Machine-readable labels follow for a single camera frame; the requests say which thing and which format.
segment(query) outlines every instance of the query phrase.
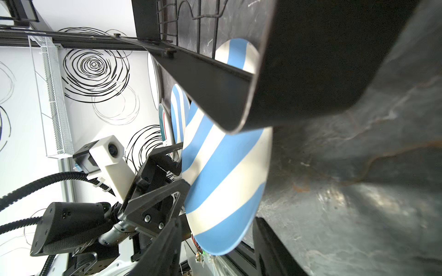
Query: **plate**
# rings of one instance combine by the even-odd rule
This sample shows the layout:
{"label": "plate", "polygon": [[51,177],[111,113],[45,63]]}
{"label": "plate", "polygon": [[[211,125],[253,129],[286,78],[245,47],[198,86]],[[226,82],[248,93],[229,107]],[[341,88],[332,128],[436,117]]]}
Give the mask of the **plate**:
{"label": "plate", "polygon": [[[238,38],[221,45],[215,58],[255,73],[259,54]],[[213,255],[232,251],[250,227],[267,181],[272,133],[272,128],[265,128],[226,135],[194,102],[190,105],[182,177],[191,189],[184,207],[204,251]]]}
{"label": "plate", "polygon": [[[173,136],[175,143],[181,143],[184,141],[184,132],[186,131],[186,121],[189,115],[190,103],[183,92],[182,88],[175,84],[172,87],[172,93],[170,96],[170,113],[172,118]],[[177,151],[179,157],[181,157],[181,150]]]}
{"label": "plate", "polygon": [[161,84],[161,77],[158,65],[149,52],[147,53],[147,67],[153,104],[155,106],[155,109],[158,110],[159,104],[161,103],[161,98],[163,97],[163,85]]}
{"label": "plate", "polygon": [[[158,107],[158,117],[160,120],[161,139],[163,141],[163,147],[175,145],[175,138],[173,137],[172,122],[169,113],[160,103]],[[174,159],[175,154],[171,152],[170,157]]]}

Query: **wire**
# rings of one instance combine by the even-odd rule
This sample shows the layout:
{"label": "wire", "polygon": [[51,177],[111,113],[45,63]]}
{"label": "wire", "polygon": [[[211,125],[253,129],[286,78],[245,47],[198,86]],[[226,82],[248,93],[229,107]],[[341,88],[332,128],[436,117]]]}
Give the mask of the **wire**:
{"label": "wire", "polygon": [[[30,218],[32,218],[33,215],[37,214],[37,212],[40,212],[41,210],[46,210],[46,208],[43,208],[43,209],[40,209],[40,210],[36,211],[34,214],[32,214],[32,215],[30,216]],[[25,230],[26,230],[26,226],[23,227],[23,236],[25,237],[26,243],[27,243],[28,245],[32,246],[32,244],[30,244],[30,243],[27,241]]]}
{"label": "wire", "polygon": [[[94,178],[94,179],[88,179],[87,174],[83,172],[74,172],[74,171],[68,171],[68,172],[62,172],[57,174],[52,174],[45,176],[43,178],[37,179],[29,184],[24,185],[23,187],[18,188],[17,190],[10,192],[9,194],[3,196],[0,199],[0,211],[4,210],[11,204],[14,204],[15,202],[19,201],[20,199],[29,196],[33,192],[38,191],[39,189],[42,189],[46,186],[49,186],[53,183],[57,183],[63,180],[82,180],[86,181],[92,184],[100,184],[100,182]],[[109,187],[100,184],[100,188],[102,189],[108,189]],[[108,191],[108,193],[115,196],[112,189]]]}
{"label": "wire", "polygon": [[0,257],[3,257],[4,255],[6,255],[6,254],[8,254],[8,253],[11,253],[12,251],[15,251],[15,250],[17,250],[17,249],[27,249],[27,250],[30,250],[30,248],[27,248],[27,247],[19,247],[19,248],[15,248],[15,249],[13,249],[13,250],[11,250],[11,251],[8,251],[8,252],[6,252],[6,253],[3,254],[3,255],[0,255]]}
{"label": "wire", "polygon": [[196,254],[195,254],[195,251],[193,251],[192,247],[189,245],[189,243],[187,242],[187,240],[185,240],[185,241],[186,241],[186,243],[187,243],[187,246],[189,246],[189,248],[192,250],[192,253],[193,253],[194,255],[196,255]]}
{"label": "wire", "polygon": [[197,19],[201,19],[201,18],[220,18],[220,17],[222,16],[222,14],[224,13],[224,10],[225,10],[225,7],[226,7],[228,1],[229,1],[229,0],[225,0],[225,1],[224,1],[224,5],[223,5],[223,8],[222,8],[221,12],[219,12],[219,13],[217,13],[217,14],[213,14],[213,15],[211,15],[211,14],[207,14],[207,15],[199,15],[199,16],[194,16],[194,15],[193,15],[193,12],[192,12],[192,6],[191,6],[191,4],[189,3],[188,0],[181,1],[181,2],[179,3],[179,6],[178,6],[178,14],[176,15],[176,19],[175,19],[175,20],[172,20],[172,21],[160,22],[160,23],[158,23],[158,25],[160,25],[160,24],[172,23],[172,22],[177,22],[177,21],[178,21],[178,18],[179,18],[179,11],[181,11],[181,7],[182,7],[182,5],[183,5],[184,3],[186,3],[186,4],[188,5],[188,7],[189,7],[189,9],[190,9],[190,11],[191,11],[192,20],[197,20]]}
{"label": "wire", "polygon": [[0,244],[0,247],[1,247],[3,244],[12,241],[12,240],[15,239],[15,238],[26,237],[27,234],[35,234],[35,232],[32,232],[32,233],[26,233],[26,234],[24,234],[24,235],[20,235],[20,236],[16,236],[16,237],[10,238],[9,240],[7,240],[7,241],[5,241],[4,243]]}
{"label": "wire", "polygon": [[199,251],[200,253],[202,253],[202,249],[201,249],[201,247],[198,245],[198,243],[195,241],[195,238],[193,237],[193,234],[192,234],[192,241],[194,242],[194,244],[195,244],[195,246],[196,246],[196,249],[198,249],[198,251]]}

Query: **wire rack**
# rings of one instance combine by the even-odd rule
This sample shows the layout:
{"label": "wire rack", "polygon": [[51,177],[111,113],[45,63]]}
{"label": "wire rack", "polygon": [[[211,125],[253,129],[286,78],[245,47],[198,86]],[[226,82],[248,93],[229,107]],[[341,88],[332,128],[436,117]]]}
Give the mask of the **wire rack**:
{"label": "wire rack", "polygon": [[[222,8],[220,9],[221,0],[216,0],[215,2],[215,13],[214,14],[201,14],[201,0],[198,1],[198,13],[197,15],[193,14],[192,5],[188,0],[181,0],[179,3],[177,0],[172,0],[172,3],[165,4],[167,0],[157,0],[157,14],[158,14],[158,24],[160,28],[161,40],[173,43],[173,41],[168,40],[168,36],[173,37],[175,39],[175,44],[178,45],[178,19],[180,11],[187,7],[190,10],[191,19],[197,20],[197,45],[196,52],[200,53],[200,44],[201,44],[201,19],[202,18],[212,18],[215,21],[214,30],[213,30],[213,48],[212,48],[212,58],[215,58],[215,51],[217,46],[217,37],[218,37],[218,21],[219,18],[223,16],[225,7],[227,5],[228,0],[224,0]],[[174,18],[168,20],[167,9],[173,8],[175,10]],[[168,27],[170,24],[173,24],[175,27],[175,33],[168,32]]]}
{"label": "wire rack", "polygon": [[30,36],[29,39],[40,46],[45,71],[44,76],[39,74],[34,62],[37,84],[46,84],[38,85],[46,156],[56,159],[71,157],[74,149],[61,84],[58,48],[49,37]]}

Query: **black cable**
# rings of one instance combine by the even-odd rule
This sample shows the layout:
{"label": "black cable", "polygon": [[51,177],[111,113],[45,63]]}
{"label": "black cable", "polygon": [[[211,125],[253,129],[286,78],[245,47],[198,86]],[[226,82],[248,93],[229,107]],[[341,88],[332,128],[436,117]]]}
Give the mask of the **black cable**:
{"label": "black cable", "polygon": [[40,272],[39,276],[47,276],[50,272],[52,263],[54,261],[55,255],[49,255],[46,259],[45,265],[42,268],[42,271]]}
{"label": "black cable", "polygon": [[34,217],[34,218],[28,218],[28,219],[21,219],[21,220],[17,220],[5,225],[0,226],[0,235],[4,234],[6,232],[15,230],[15,229],[19,229],[25,226],[30,226],[30,225],[34,225],[37,224],[40,219],[42,217]]}
{"label": "black cable", "polygon": [[160,22],[160,23],[158,23],[158,25],[160,25],[160,24],[167,24],[167,23],[172,23],[172,22],[176,22],[176,21],[178,21],[178,18],[179,18],[179,11],[181,10],[181,7],[182,7],[182,5],[183,5],[184,3],[186,3],[186,4],[189,6],[189,9],[190,9],[190,11],[191,11],[192,20],[197,20],[197,19],[201,19],[201,18],[220,18],[220,17],[222,16],[222,14],[224,13],[224,10],[225,10],[225,7],[226,7],[226,5],[227,5],[227,2],[228,2],[228,0],[225,0],[225,1],[224,1],[223,8],[222,8],[221,12],[219,12],[219,13],[217,13],[217,14],[214,14],[214,15],[207,14],[207,15],[194,16],[194,15],[193,15],[193,12],[192,12],[192,6],[191,6],[191,4],[189,3],[188,0],[184,0],[184,1],[181,1],[181,2],[179,3],[179,6],[178,6],[178,14],[177,14],[175,20],[172,20],[172,21],[165,21],[165,22]]}
{"label": "black cable", "polygon": [[[87,174],[85,174],[83,172],[70,171],[70,172],[49,175],[49,176],[43,177],[41,179],[35,180],[27,185],[24,185],[23,187],[18,188],[17,190],[2,197],[0,199],[0,211],[4,210],[6,207],[13,204],[14,202],[16,202],[26,196],[29,196],[33,192],[38,191],[41,188],[44,188],[48,185],[51,185],[51,184],[59,182],[59,181],[64,181],[64,180],[82,180],[82,181],[86,181],[86,182],[89,182],[89,183],[92,183],[95,185],[100,183],[96,178],[89,180],[87,178]],[[100,188],[108,189],[109,187],[104,184],[101,184]],[[113,196],[115,196],[115,194],[112,190],[109,190],[109,193],[111,193]]]}
{"label": "black cable", "polygon": [[192,253],[195,254],[195,251],[193,251],[192,247],[189,245],[189,243],[186,240],[187,245],[189,246],[189,248],[192,250]]}

